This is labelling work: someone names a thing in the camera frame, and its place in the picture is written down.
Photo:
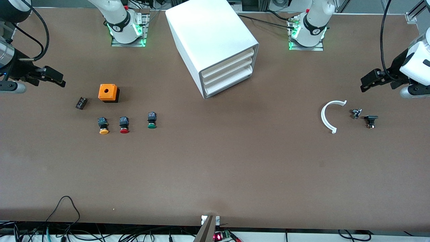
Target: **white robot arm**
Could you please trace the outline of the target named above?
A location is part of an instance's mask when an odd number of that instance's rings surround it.
[[[128,44],[143,34],[142,14],[125,9],[120,0],[89,0],[103,14],[112,36],[119,43]],[[49,31],[39,13],[32,7],[31,0],[0,0],[0,19],[19,23],[27,19],[31,10],[40,18],[46,31],[46,44],[41,43],[41,52],[34,58],[15,49],[11,42],[0,37],[0,93],[24,93],[26,87],[17,81],[38,86],[40,81],[66,85],[63,74],[49,66],[37,67],[33,62],[41,59],[49,46]]]
[[[361,78],[361,91],[390,83],[394,90],[404,84],[400,90],[402,98],[430,96],[430,28],[404,50],[387,69],[389,75],[381,69],[374,69]]]
[[[411,42],[400,71],[409,77],[410,85],[400,90],[403,98],[430,96],[430,28]]]
[[[106,19],[111,34],[119,43],[131,43],[143,34],[142,14],[126,10],[120,0],[88,0]]]
[[[333,0],[312,0],[308,12],[303,12],[298,18],[297,31],[291,36],[305,47],[313,47],[324,38],[327,23],[335,12]]]

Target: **small black electronic component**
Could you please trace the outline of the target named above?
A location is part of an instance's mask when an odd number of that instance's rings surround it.
[[[361,114],[361,111],[362,111],[362,109],[354,109],[354,110],[352,110],[351,111],[352,112],[352,118],[353,119],[358,119],[358,117]]]
[[[99,131],[100,134],[109,133],[109,130],[108,130],[109,124],[105,117],[98,118],[97,122],[98,122],[98,126],[100,127],[100,131]]]
[[[148,128],[155,129],[157,126],[155,125],[155,121],[157,121],[157,114],[155,112],[148,113]]]
[[[224,240],[226,238],[230,238],[230,231],[228,231],[228,230],[216,232],[214,234],[214,242],[218,242],[218,241]]]
[[[129,131],[129,118],[126,116],[120,117],[120,133],[128,133]]]
[[[76,104],[76,108],[79,110],[82,110],[85,107],[87,102],[88,102],[88,98],[81,97],[78,103]]]
[[[367,127],[369,129],[375,128],[375,119],[377,119],[378,116],[375,115],[367,115],[364,117],[365,120],[367,120]]]

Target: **orange push button box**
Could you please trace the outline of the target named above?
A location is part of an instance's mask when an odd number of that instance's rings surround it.
[[[120,89],[115,84],[101,84],[98,90],[98,99],[103,102],[118,102]]]

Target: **wire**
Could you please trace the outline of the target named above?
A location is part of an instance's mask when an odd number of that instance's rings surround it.
[[[9,223],[13,223],[13,222],[12,221],[7,221],[7,222],[4,222],[4,223],[0,224],[0,229],[4,228],[4,226],[7,225],[7,224],[9,224]]]
[[[382,36],[384,35],[384,23],[385,23],[385,17],[387,16],[387,12],[388,12],[388,7],[390,6],[391,0],[388,0],[387,2],[387,6],[385,7],[385,11],[384,11],[384,15],[382,16],[382,22],[381,22],[381,33],[379,34],[379,44],[381,46],[381,63],[382,63],[382,68],[384,69],[384,73],[393,81],[399,81],[397,79],[395,79],[394,77],[392,77],[388,71],[387,71],[387,67],[385,66],[385,60],[384,60],[384,44],[382,41]]]
[[[103,239],[103,242],[106,242],[106,240],[103,238],[103,235],[100,232],[100,229],[98,228],[98,225],[95,224],[95,226],[97,227],[98,233],[100,234],[101,238]]]
[[[188,231],[185,231],[185,230],[183,230],[182,228],[179,228],[179,229],[180,229],[182,232],[185,232],[186,234],[193,236],[194,238],[196,237],[194,234],[192,234],[192,233],[190,233],[190,232],[188,232]]]
[[[139,3],[133,0],[129,0],[131,3],[133,3],[136,7],[138,7],[139,9],[142,9],[142,6],[138,5]]]
[[[151,5],[149,5],[149,4],[143,3],[143,2],[141,2],[141,1],[139,1],[139,0],[130,0],[130,1],[132,1],[132,2],[136,2],[136,3],[140,4],[140,5],[148,6],[148,7],[152,8],[152,9],[155,9],[155,7],[154,7],[154,6],[151,6]]]
[[[52,213],[51,213],[51,214],[48,216],[48,218],[45,220],[45,223],[46,223],[46,222],[48,222],[48,220],[51,218],[51,216],[52,216],[52,215],[57,211],[57,208],[59,207],[59,205],[60,205],[61,201],[62,201],[64,198],[68,198],[68,199],[70,200],[70,202],[72,203],[73,208],[75,209],[76,213],[78,214],[78,219],[76,219],[76,221],[74,221],[73,223],[69,224],[69,226],[67,227],[67,229],[65,230],[65,232],[64,232],[61,236],[56,235],[56,238],[64,237],[64,236],[67,234],[67,232],[70,230],[70,227],[71,227],[72,225],[74,225],[75,223],[77,223],[77,222],[79,221],[79,219],[80,219],[80,213],[79,213],[79,210],[76,208],[75,203],[73,202],[73,199],[72,199],[70,196],[67,196],[67,195],[66,195],[66,196],[62,196],[62,197],[60,198],[60,200],[58,201],[57,206],[55,207],[54,211],[52,211]]]
[[[29,37],[30,39],[32,39],[34,42],[36,42],[36,43],[40,46],[40,52],[39,52],[39,54],[38,54],[35,58],[39,57],[39,56],[43,53],[43,50],[45,49],[45,48],[43,47],[42,43],[40,43],[38,40],[36,40],[33,36],[31,36],[31,35],[27,34],[24,30],[22,30],[20,27],[18,27],[18,25],[14,24],[14,23],[12,23],[12,25],[13,25],[16,29],[18,29],[21,33],[23,33],[25,36],[27,36],[27,37]]]
[[[346,237],[346,236],[342,235],[342,234],[341,234],[341,230],[338,230],[338,233],[339,233],[339,235],[340,235],[342,238],[344,238],[344,239],[350,239],[352,242],[355,242],[355,241],[363,241],[363,242],[366,242],[366,241],[370,241],[370,240],[372,239],[372,235],[371,235],[371,234],[369,234],[369,238],[367,238],[367,239],[357,239],[357,238],[352,237],[351,233],[350,233],[348,230],[345,230],[345,232],[347,232],[347,234],[349,235],[349,237]]]
[[[267,10],[266,10],[266,12],[271,12],[271,13],[272,13],[272,14],[274,14],[277,18],[282,19],[282,20],[285,20],[285,21],[288,21],[288,19],[287,19],[287,18],[283,18],[283,17],[279,16],[275,11],[272,11],[272,10],[270,10],[270,9],[267,9]]]
[[[158,12],[154,15],[154,17],[153,18],[151,18],[149,21],[148,21],[148,23],[146,23],[145,25],[148,25],[149,23],[151,23],[151,21],[155,18],[155,17],[157,17],[157,15],[161,12],[161,10],[163,9],[163,5],[161,5],[160,6],[160,9],[158,10]]]
[[[37,61],[40,60],[48,51],[48,46],[49,46],[49,31],[48,31],[48,26],[45,23],[45,20],[43,20],[42,16],[40,16],[40,14],[31,6],[31,4],[27,3],[26,0],[21,0],[25,5],[27,5],[36,15],[37,17],[40,19],[40,21],[43,24],[43,27],[45,28],[45,32],[46,32],[46,44],[45,44],[45,49],[43,50],[43,52],[39,55],[37,55],[34,58],[31,59],[27,59],[27,58],[22,58],[20,59],[21,61]]]
[[[46,227],[46,236],[48,238],[48,242],[52,242],[51,241],[51,236],[49,236],[49,227]]]
[[[15,238],[15,242],[19,242],[19,229],[16,223],[13,223],[13,237]]]
[[[230,232],[230,237],[232,238],[232,240],[234,240],[235,242],[242,242],[235,234],[233,234],[230,230],[228,230]]]
[[[344,3],[339,7],[338,13],[344,12],[351,0],[345,0]]]
[[[100,241],[101,241],[101,239],[103,239],[103,238],[107,238],[107,237],[112,236],[112,235],[114,235],[114,234],[117,234],[119,231],[123,231],[123,230],[127,230],[127,229],[135,229],[135,230],[129,231],[129,233],[130,233],[130,234],[129,234],[128,236],[126,236],[126,237],[124,237],[124,236],[125,236],[125,234],[126,234],[126,232],[125,232],[125,233],[120,237],[120,239],[118,240],[118,242],[130,242],[130,241],[133,239],[133,236],[139,236],[139,235],[143,235],[143,234],[145,234],[145,233],[148,233],[148,232],[151,232],[151,231],[154,231],[154,230],[167,229],[167,228],[170,228],[170,227],[172,227],[172,226],[157,227],[157,228],[152,228],[152,229],[144,230],[144,231],[140,231],[140,232],[138,232],[138,231],[139,231],[140,229],[143,229],[144,227],[141,227],[141,226],[139,226],[139,227],[130,227],[130,228],[124,228],[124,229],[118,230],[118,231],[116,231],[116,232],[114,232],[114,233],[112,233],[112,234],[109,234],[109,235],[107,235],[107,236],[102,236],[101,238],[96,237],[95,235],[93,235],[93,234],[91,234],[91,233],[89,233],[89,232],[87,232],[87,231],[84,231],[84,230],[69,230],[69,231],[68,231],[68,234],[70,234],[70,235],[72,235],[73,237],[75,237],[76,239],[78,239],[78,240],[82,240],[82,241],[96,241],[96,240],[100,240]],[[75,234],[73,234],[73,232],[84,232],[84,233],[87,233],[87,234],[89,234],[89,235],[92,235],[93,237],[95,237],[95,239],[84,239],[84,238],[80,238],[80,237],[76,236]]]
[[[261,19],[255,19],[255,18],[248,17],[248,16],[245,16],[245,15],[238,14],[238,16],[242,17],[242,18],[252,19],[252,20],[255,20],[255,21],[262,22],[262,23],[270,24],[270,25],[275,25],[275,26],[280,26],[280,27],[284,27],[284,28],[294,29],[294,27],[292,27],[292,26],[275,24],[275,23],[272,23],[272,22],[267,22],[267,21],[264,21],[264,20],[261,20]]]

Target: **brown table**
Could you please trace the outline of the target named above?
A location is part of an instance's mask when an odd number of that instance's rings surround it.
[[[0,219],[45,220],[70,195],[82,222],[199,225],[216,214],[239,227],[430,231],[428,100],[401,99],[389,85],[360,92],[360,78],[381,67],[381,16],[333,16],[324,52],[288,51],[285,29],[244,19],[260,43],[254,74],[204,100],[164,13],[145,48],[110,47],[96,9],[40,14],[51,43],[37,64],[67,86],[1,95]],[[35,16],[21,27],[44,42]],[[387,64],[417,35],[404,16],[388,16]],[[14,45],[38,51],[20,33]],[[97,99],[102,83],[120,87],[118,104]],[[83,111],[81,96],[91,99]],[[332,100],[348,100],[326,112],[336,134],[320,120]],[[379,115],[376,128],[350,118],[355,108]],[[75,216],[65,202],[52,219]]]

